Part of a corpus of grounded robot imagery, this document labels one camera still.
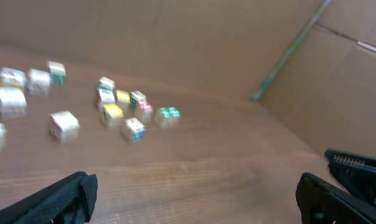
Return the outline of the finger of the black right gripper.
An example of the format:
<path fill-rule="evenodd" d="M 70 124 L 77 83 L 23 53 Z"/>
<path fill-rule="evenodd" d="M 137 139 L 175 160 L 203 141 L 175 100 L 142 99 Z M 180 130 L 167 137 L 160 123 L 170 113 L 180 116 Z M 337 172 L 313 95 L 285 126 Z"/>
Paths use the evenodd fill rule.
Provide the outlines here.
<path fill-rule="evenodd" d="M 324 153 L 329 172 L 351 195 L 376 208 L 376 157 L 334 148 Z"/>

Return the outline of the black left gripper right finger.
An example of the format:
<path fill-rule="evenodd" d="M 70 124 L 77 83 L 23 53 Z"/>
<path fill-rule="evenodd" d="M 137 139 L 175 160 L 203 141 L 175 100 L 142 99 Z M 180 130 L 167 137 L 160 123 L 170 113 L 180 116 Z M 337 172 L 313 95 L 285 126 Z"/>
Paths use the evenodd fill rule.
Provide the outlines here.
<path fill-rule="evenodd" d="M 376 224 L 376 208 L 312 173 L 302 174 L 296 189 L 302 224 Z"/>

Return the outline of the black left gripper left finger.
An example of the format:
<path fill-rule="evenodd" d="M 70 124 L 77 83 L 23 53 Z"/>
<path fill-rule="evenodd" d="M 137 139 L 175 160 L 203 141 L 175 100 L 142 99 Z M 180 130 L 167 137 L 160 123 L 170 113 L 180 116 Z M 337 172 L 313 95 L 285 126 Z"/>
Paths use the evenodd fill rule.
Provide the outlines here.
<path fill-rule="evenodd" d="M 88 223 L 97 192 L 97 176 L 78 171 L 0 210 L 0 224 Z"/>

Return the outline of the white block snail picture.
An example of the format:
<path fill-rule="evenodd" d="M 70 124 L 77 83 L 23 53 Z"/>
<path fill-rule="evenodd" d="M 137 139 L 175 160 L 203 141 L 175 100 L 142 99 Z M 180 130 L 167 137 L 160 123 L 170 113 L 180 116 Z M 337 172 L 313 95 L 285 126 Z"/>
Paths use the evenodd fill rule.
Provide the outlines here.
<path fill-rule="evenodd" d="M 49 116 L 49 131 L 56 141 L 65 142 L 78 137 L 80 123 L 71 112 L 61 111 L 49 114 Z"/>

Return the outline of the white block blue side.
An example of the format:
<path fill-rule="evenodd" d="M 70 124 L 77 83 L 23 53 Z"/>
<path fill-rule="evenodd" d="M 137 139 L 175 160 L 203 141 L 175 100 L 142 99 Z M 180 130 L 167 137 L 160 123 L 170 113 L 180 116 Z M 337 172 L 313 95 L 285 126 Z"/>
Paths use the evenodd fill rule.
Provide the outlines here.
<path fill-rule="evenodd" d="M 136 143 L 143 139 L 145 134 L 145 125 L 137 118 L 126 119 L 122 122 L 120 133 L 130 143 Z"/>

